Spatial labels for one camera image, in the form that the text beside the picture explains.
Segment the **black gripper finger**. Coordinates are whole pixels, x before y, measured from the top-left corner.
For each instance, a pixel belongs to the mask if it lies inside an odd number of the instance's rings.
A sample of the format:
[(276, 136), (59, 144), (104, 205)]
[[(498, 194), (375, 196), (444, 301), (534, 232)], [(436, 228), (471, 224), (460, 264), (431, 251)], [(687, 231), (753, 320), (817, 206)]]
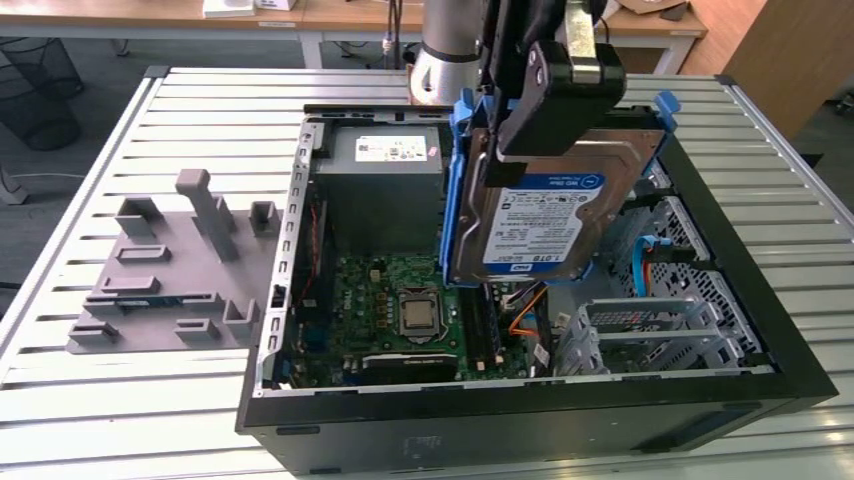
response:
[(526, 159), (559, 157), (595, 127), (626, 92), (626, 71), (612, 45), (594, 45), (594, 59), (571, 58), (554, 40), (532, 44), (520, 98), (498, 112), (483, 174), (487, 187), (519, 184)]

